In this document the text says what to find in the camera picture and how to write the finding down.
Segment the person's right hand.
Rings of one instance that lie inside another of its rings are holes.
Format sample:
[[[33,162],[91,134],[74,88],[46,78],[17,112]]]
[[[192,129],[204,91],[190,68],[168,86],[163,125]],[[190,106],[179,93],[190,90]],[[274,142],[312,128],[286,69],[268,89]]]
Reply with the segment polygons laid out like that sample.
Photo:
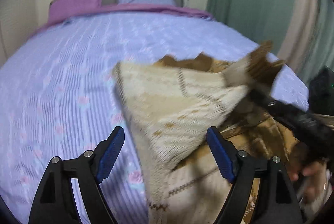
[[[307,166],[303,166],[298,158],[290,157],[286,166],[288,176],[292,182],[299,179],[299,175],[307,178],[304,190],[304,203],[311,203],[324,191],[328,183],[326,176],[327,163],[325,161],[315,161]]]

